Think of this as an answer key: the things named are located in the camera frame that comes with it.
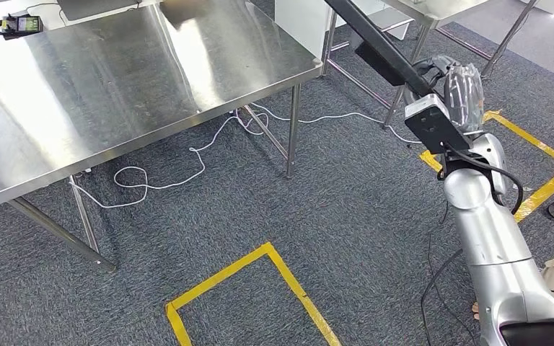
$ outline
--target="electronic device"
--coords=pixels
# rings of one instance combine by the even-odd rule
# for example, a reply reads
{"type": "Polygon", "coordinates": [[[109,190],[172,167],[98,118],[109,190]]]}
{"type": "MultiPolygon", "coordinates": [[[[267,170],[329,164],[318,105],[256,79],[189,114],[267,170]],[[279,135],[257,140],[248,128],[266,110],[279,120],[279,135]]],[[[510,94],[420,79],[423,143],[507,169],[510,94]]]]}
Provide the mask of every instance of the electronic device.
{"type": "Polygon", "coordinates": [[[5,40],[12,38],[24,37],[32,34],[36,34],[43,31],[43,22],[39,16],[12,16],[3,17],[0,20],[0,35],[5,40]]]}

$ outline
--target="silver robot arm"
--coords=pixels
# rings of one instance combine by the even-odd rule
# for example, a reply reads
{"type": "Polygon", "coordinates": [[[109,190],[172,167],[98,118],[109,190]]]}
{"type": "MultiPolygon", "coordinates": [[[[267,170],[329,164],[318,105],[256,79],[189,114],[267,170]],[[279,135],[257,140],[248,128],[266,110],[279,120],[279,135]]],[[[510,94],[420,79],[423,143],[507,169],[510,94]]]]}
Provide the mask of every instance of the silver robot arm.
{"type": "Polygon", "coordinates": [[[445,102],[436,94],[409,96],[405,123],[433,154],[441,154],[439,176],[479,303],[480,343],[554,345],[554,298],[511,211],[502,205],[505,177],[487,169],[506,170],[506,161],[500,141],[481,129],[480,79],[473,78],[474,67],[457,62],[445,71],[445,102]]]}
{"type": "MultiPolygon", "coordinates": [[[[485,134],[472,149],[484,136],[495,138],[485,134]]],[[[497,140],[490,143],[501,152],[497,140]]],[[[447,176],[444,191],[479,303],[481,345],[554,345],[554,298],[510,210],[494,200],[490,180],[461,168],[447,176]]]]}

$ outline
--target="yellow floor marking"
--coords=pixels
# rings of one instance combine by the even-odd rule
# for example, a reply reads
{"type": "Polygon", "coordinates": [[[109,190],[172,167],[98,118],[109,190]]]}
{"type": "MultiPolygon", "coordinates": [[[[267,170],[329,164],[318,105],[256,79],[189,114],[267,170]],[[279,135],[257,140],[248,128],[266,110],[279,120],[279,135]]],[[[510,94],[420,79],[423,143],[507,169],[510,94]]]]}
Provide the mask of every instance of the yellow floor marking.
{"type": "Polygon", "coordinates": [[[188,335],[188,332],[186,332],[183,321],[180,315],[177,313],[177,310],[185,304],[190,303],[194,298],[200,296],[208,290],[211,290],[215,285],[226,280],[227,278],[241,270],[243,267],[254,262],[265,254],[268,255],[268,257],[277,267],[279,273],[286,281],[292,292],[294,292],[296,297],[300,300],[304,308],[307,310],[307,313],[309,314],[317,328],[320,330],[320,332],[322,332],[322,335],[328,342],[329,346],[340,346],[338,338],[336,337],[322,314],[320,314],[320,312],[317,310],[317,308],[311,301],[311,298],[309,298],[309,296],[307,296],[307,294],[304,292],[298,280],[296,280],[286,263],[283,261],[279,253],[275,250],[270,242],[264,243],[256,250],[252,251],[249,254],[246,254],[243,258],[237,260],[228,267],[225,267],[223,270],[217,272],[215,275],[211,276],[209,279],[203,281],[202,283],[199,283],[197,286],[182,294],[175,300],[167,303],[167,318],[169,319],[171,327],[173,328],[173,332],[175,333],[175,337],[177,338],[177,341],[180,343],[181,346],[192,346],[192,342],[190,341],[190,336],[188,335]]]}
{"type": "Polygon", "coordinates": [[[434,169],[437,173],[443,168],[440,162],[438,162],[434,155],[430,154],[429,150],[424,151],[419,155],[419,158],[424,160],[432,169],[434,169]]]}
{"type": "Polygon", "coordinates": [[[243,256],[243,258],[237,260],[235,263],[229,265],[228,267],[225,267],[224,269],[217,272],[215,275],[211,276],[209,279],[203,281],[202,283],[199,283],[193,289],[182,294],[179,298],[172,301],[171,304],[175,309],[179,309],[185,304],[190,303],[194,298],[200,296],[208,290],[211,290],[215,285],[226,280],[246,265],[264,256],[266,254],[266,250],[266,244],[264,244],[251,253],[246,254],[245,256],[243,256]]]}
{"type": "Polygon", "coordinates": [[[283,279],[288,283],[288,286],[290,286],[290,289],[296,297],[300,300],[304,308],[307,310],[307,313],[309,316],[311,316],[311,319],[317,326],[317,328],[322,332],[322,335],[328,342],[330,346],[340,346],[340,341],[338,341],[338,338],[334,334],[333,330],[330,328],[322,314],[317,310],[313,302],[311,301],[311,298],[307,296],[307,294],[304,292],[300,284],[298,283],[298,280],[292,275],[292,272],[290,269],[288,269],[288,266],[283,261],[281,256],[279,256],[279,253],[273,248],[273,245],[271,243],[267,243],[267,245],[270,247],[268,250],[268,256],[273,261],[279,272],[281,273],[281,276],[283,276],[283,279]]]}
{"type": "Polygon", "coordinates": [[[183,321],[172,303],[167,303],[167,318],[169,322],[171,322],[171,327],[173,327],[173,332],[175,332],[175,337],[180,343],[180,346],[192,346],[190,336],[188,332],[185,331],[183,321]]]}
{"type": "MultiPolygon", "coordinates": [[[[544,144],[543,142],[536,139],[534,136],[530,135],[528,132],[520,128],[519,126],[513,124],[511,121],[507,120],[505,117],[502,116],[500,111],[487,111],[483,116],[483,122],[494,119],[495,121],[499,122],[503,126],[506,126],[509,130],[513,131],[515,134],[517,134],[519,137],[522,137],[526,141],[530,142],[532,145],[536,146],[538,149],[544,151],[547,155],[554,158],[554,149],[549,147],[547,144],[544,144]]],[[[426,162],[432,169],[435,171],[440,171],[442,166],[440,162],[438,162],[432,154],[430,154],[430,151],[426,150],[423,153],[419,155],[420,159],[422,159],[424,162],[426,162]]],[[[519,208],[517,213],[515,214],[515,220],[517,222],[520,222],[523,220],[526,216],[531,214],[536,208],[538,208],[541,204],[543,204],[551,195],[554,194],[554,177],[549,180],[546,184],[544,184],[540,189],[538,189],[536,192],[534,192],[531,196],[529,196],[523,203],[522,206],[519,208]]]]}

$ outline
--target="carpet floor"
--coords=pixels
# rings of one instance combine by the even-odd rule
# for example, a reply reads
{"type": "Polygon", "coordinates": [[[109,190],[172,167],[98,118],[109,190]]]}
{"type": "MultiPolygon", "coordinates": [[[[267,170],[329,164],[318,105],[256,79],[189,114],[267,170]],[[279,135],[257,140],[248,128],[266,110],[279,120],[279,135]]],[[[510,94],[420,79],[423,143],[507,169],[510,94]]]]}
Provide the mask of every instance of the carpet floor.
{"type": "MultiPolygon", "coordinates": [[[[269,1],[255,1],[271,12],[269,1]]],[[[465,28],[447,27],[486,50],[496,45],[465,28]]],[[[349,36],[337,32],[336,42],[349,36]]],[[[415,35],[397,45],[405,54],[415,35]]],[[[447,54],[484,61],[432,32],[422,56],[447,54]]],[[[369,86],[395,90],[347,50],[334,59],[369,86]]],[[[554,148],[554,74],[506,52],[485,83],[486,109],[554,148]]],[[[288,116],[289,91],[259,101],[288,116]]],[[[333,69],[306,83],[301,117],[387,111],[333,69]]],[[[104,203],[124,203],[142,191],[122,190],[112,175],[143,167],[152,184],[180,181],[199,169],[188,147],[208,143],[218,117],[114,159],[80,183],[104,203]]],[[[395,118],[397,131],[413,138],[395,118]]],[[[285,141],[288,124],[271,120],[285,141]]],[[[503,126],[487,129],[502,141],[509,169],[532,191],[554,176],[554,159],[503,126]]],[[[0,345],[177,345],[166,302],[270,241],[343,345],[424,345],[419,298],[430,259],[438,267],[458,247],[452,217],[438,226],[445,199],[436,173],[408,146],[360,117],[303,124],[296,176],[265,136],[228,124],[203,151],[206,171],[147,200],[105,210],[86,199],[102,253],[118,265],[108,274],[82,259],[8,205],[0,205],[0,345]]],[[[138,182],[129,174],[123,179],[138,182]]],[[[71,190],[58,182],[26,196],[83,238],[71,190]]],[[[554,255],[554,221],[545,205],[520,226],[539,265],[554,255]]],[[[447,305],[478,337],[470,306],[475,294],[463,259],[439,279],[447,305]]],[[[466,330],[436,295],[427,300],[435,345],[471,345],[466,330]]],[[[179,313],[193,345],[326,345],[303,305],[265,257],[183,306],[179,313]]]]}

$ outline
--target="white cable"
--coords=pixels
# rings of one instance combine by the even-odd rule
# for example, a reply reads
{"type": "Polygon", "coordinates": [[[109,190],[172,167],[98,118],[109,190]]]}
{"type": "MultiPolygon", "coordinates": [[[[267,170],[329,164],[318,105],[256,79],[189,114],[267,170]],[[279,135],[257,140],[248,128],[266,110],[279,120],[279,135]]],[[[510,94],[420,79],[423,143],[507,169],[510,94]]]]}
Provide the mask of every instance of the white cable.
{"type": "MultiPolygon", "coordinates": [[[[266,122],[263,123],[264,126],[266,128],[268,128],[268,115],[271,115],[272,117],[274,117],[275,119],[277,120],[282,120],[282,121],[290,121],[290,119],[288,118],[284,118],[284,117],[278,117],[277,115],[274,115],[273,112],[271,112],[271,110],[269,110],[268,108],[266,107],[263,107],[263,106],[260,106],[258,104],[255,104],[255,103],[252,103],[251,105],[254,105],[255,107],[258,107],[266,112],[262,112],[262,113],[258,113],[256,116],[257,117],[261,117],[261,116],[264,116],[266,118],[266,122]]],[[[311,123],[316,123],[320,120],[323,120],[323,119],[339,119],[339,118],[342,118],[342,117],[349,117],[351,115],[358,115],[360,117],[363,117],[365,119],[368,119],[372,122],[375,122],[375,123],[379,123],[379,124],[383,124],[383,122],[381,120],[377,120],[377,119],[373,119],[372,117],[369,117],[368,115],[364,115],[364,114],[361,114],[361,113],[358,113],[358,112],[351,112],[351,113],[347,113],[347,114],[344,114],[344,115],[325,115],[323,117],[319,117],[317,119],[314,119],[314,120],[299,120],[300,123],[304,123],[304,124],[311,124],[311,123]]],[[[175,186],[180,186],[180,185],[184,185],[186,182],[189,182],[191,181],[192,179],[198,177],[199,175],[201,175],[204,171],[205,171],[205,163],[203,162],[202,158],[201,158],[201,154],[200,152],[207,149],[208,147],[212,146],[215,142],[216,142],[216,139],[218,137],[218,135],[220,134],[220,132],[224,129],[224,126],[226,126],[226,124],[230,121],[230,120],[233,120],[233,119],[236,119],[237,122],[239,123],[239,125],[241,125],[245,131],[247,131],[249,134],[252,134],[254,136],[261,136],[264,134],[264,132],[254,132],[252,130],[249,129],[249,127],[251,126],[252,124],[252,121],[254,120],[253,118],[252,119],[249,119],[249,121],[247,121],[247,123],[244,123],[243,122],[243,119],[241,119],[241,117],[239,116],[239,110],[235,110],[234,111],[234,116],[231,116],[229,117],[228,119],[226,119],[226,121],[224,121],[220,128],[217,130],[217,132],[214,134],[214,137],[211,139],[211,142],[209,142],[209,144],[205,145],[204,147],[202,148],[199,148],[199,149],[196,149],[196,148],[188,148],[189,151],[192,151],[193,153],[196,154],[196,156],[198,157],[198,161],[201,163],[201,170],[196,172],[195,174],[192,174],[191,176],[189,176],[189,178],[181,181],[181,182],[176,182],[176,183],[173,183],[173,184],[168,184],[168,185],[165,185],[165,186],[153,186],[153,185],[150,185],[149,184],[149,180],[148,180],[148,177],[147,177],[147,171],[141,167],[137,167],[137,166],[126,166],[122,169],[120,169],[119,171],[117,171],[114,175],[113,175],[113,181],[114,183],[117,185],[117,186],[120,186],[120,187],[124,187],[126,189],[133,189],[133,188],[137,188],[137,187],[142,187],[144,189],[144,195],[143,197],[141,197],[141,199],[139,200],[136,200],[134,202],[130,202],[130,203],[124,203],[124,204],[116,204],[116,205],[104,205],[102,204],[99,200],[97,200],[96,198],[94,198],[92,195],[90,195],[89,192],[87,192],[86,190],[84,190],[83,187],[73,183],[73,182],[69,182],[69,184],[71,184],[74,188],[78,189],[79,191],[82,191],[86,196],[88,196],[88,198],[90,198],[93,202],[95,202],[98,206],[100,206],[101,208],[104,208],[104,209],[111,209],[111,208],[120,208],[120,207],[127,207],[129,205],[135,205],[135,204],[138,204],[138,203],[141,203],[143,202],[146,197],[147,197],[147,191],[148,189],[153,189],[153,190],[163,190],[163,189],[168,189],[170,187],[175,187],[175,186]],[[124,183],[121,183],[118,181],[118,175],[122,172],[124,172],[125,170],[127,169],[136,169],[138,171],[141,171],[143,172],[143,175],[144,175],[144,180],[145,180],[145,183],[143,184],[134,184],[134,185],[126,185],[124,183]]],[[[400,139],[401,141],[403,142],[406,142],[406,143],[414,143],[414,144],[421,144],[421,142],[419,141],[409,141],[407,139],[404,139],[402,137],[400,137],[400,135],[398,135],[396,133],[396,131],[394,130],[394,128],[390,125],[386,126],[388,127],[392,133],[394,133],[394,135],[396,135],[396,137],[398,137],[398,139],[400,139]]]]}
{"type": "MultiPolygon", "coordinates": [[[[268,108],[266,107],[262,107],[258,104],[255,104],[252,102],[252,105],[264,110],[265,112],[267,112],[268,114],[270,114],[272,117],[274,117],[275,119],[278,119],[278,120],[283,120],[283,121],[290,121],[289,118],[287,117],[278,117],[277,115],[274,115],[268,108]]],[[[319,117],[318,119],[314,119],[314,120],[298,120],[299,123],[303,123],[303,124],[311,124],[311,123],[315,123],[316,121],[320,121],[321,119],[338,119],[338,118],[341,118],[341,117],[348,117],[350,115],[359,115],[363,118],[366,118],[370,121],[374,121],[376,123],[379,123],[379,124],[383,124],[384,122],[382,122],[381,120],[377,120],[377,119],[374,119],[372,117],[369,117],[368,115],[364,115],[364,114],[361,114],[361,113],[358,113],[358,112],[352,112],[352,113],[348,113],[348,114],[344,114],[344,115],[325,115],[323,117],[319,117]]],[[[408,139],[405,139],[403,137],[401,137],[398,133],[396,133],[396,130],[394,130],[394,128],[391,126],[391,125],[387,125],[385,126],[386,128],[389,128],[392,133],[394,133],[394,136],[396,136],[398,139],[400,139],[401,141],[405,142],[405,143],[411,143],[411,144],[421,144],[420,141],[410,141],[408,139]]]]}
{"type": "Polygon", "coordinates": [[[216,138],[218,137],[218,135],[220,134],[220,132],[222,131],[222,129],[224,128],[224,126],[232,119],[237,119],[237,121],[239,122],[239,124],[241,124],[241,126],[243,126],[245,128],[245,130],[247,130],[247,128],[245,127],[245,125],[243,125],[243,121],[238,117],[238,116],[234,116],[234,117],[229,117],[228,119],[226,119],[226,121],[224,121],[223,124],[221,124],[220,128],[217,130],[216,134],[214,135],[213,139],[211,140],[211,142],[209,144],[207,144],[206,146],[204,146],[203,148],[200,148],[200,149],[196,149],[196,148],[189,148],[188,150],[194,152],[196,154],[196,156],[198,157],[198,161],[201,163],[201,166],[203,167],[200,171],[196,172],[195,174],[191,175],[189,178],[183,180],[182,182],[176,182],[176,183],[173,183],[173,184],[169,184],[169,185],[165,185],[165,186],[152,186],[152,185],[149,185],[149,181],[148,181],[148,178],[147,178],[147,172],[145,169],[141,168],[141,167],[136,167],[136,166],[128,166],[128,167],[124,167],[122,169],[120,169],[119,171],[117,171],[114,175],[113,175],[113,181],[120,187],[124,187],[124,188],[127,188],[127,189],[132,189],[132,188],[135,188],[135,187],[143,187],[144,188],[144,195],[141,199],[139,200],[136,200],[134,202],[130,202],[130,203],[124,203],[124,204],[116,204],[116,205],[104,205],[102,204],[101,202],[99,202],[96,198],[92,197],[92,195],[90,195],[89,192],[87,192],[86,190],[84,190],[83,187],[77,185],[77,184],[74,184],[73,182],[69,182],[69,184],[71,184],[73,187],[75,187],[76,189],[82,191],[86,196],[88,196],[93,202],[95,202],[98,206],[100,206],[101,208],[104,208],[104,209],[111,209],[111,208],[119,208],[119,207],[127,207],[129,205],[135,205],[137,203],[141,203],[145,200],[145,198],[147,197],[147,190],[148,189],[153,189],[153,190],[163,190],[163,189],[167,189],[169,187],[174,187],[174,186],[179,186],[179,185],[183,185],[185,184],[186,182],[189,182],[191,181],[192,179],[198,177],[200,174],[202,174],[204,171],[205,171],[205,164],[203,163],[203,160],[201,159],[201,154],[200,152],[207,149],[208,147],[212,146],[215,142],[216,142],[216,138]],[[125,184],[122,184],[118,181],[118,175],[122,172],[124,172],[125,170],[127,169],[136,169],[136,170],[139,170],[139,171],[142,171],[143,174],[144,174],[144,178],[145,178],[145,183],[144,184],[135,184],[135,185],[125,185],[125,184]]]}

